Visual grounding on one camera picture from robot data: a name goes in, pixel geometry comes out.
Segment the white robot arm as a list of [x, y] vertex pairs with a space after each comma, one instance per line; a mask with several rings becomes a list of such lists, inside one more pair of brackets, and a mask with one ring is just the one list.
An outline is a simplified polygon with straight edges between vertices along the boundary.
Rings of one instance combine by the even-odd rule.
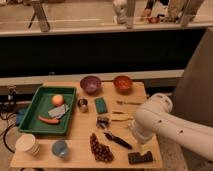
[[213, 161], [213, 128], [176, 117], [171, 114], [172, 108], [167, 95], [152, 95], [133, 115], [129, 125], [133, 136], [145, 144], [156, 133]]

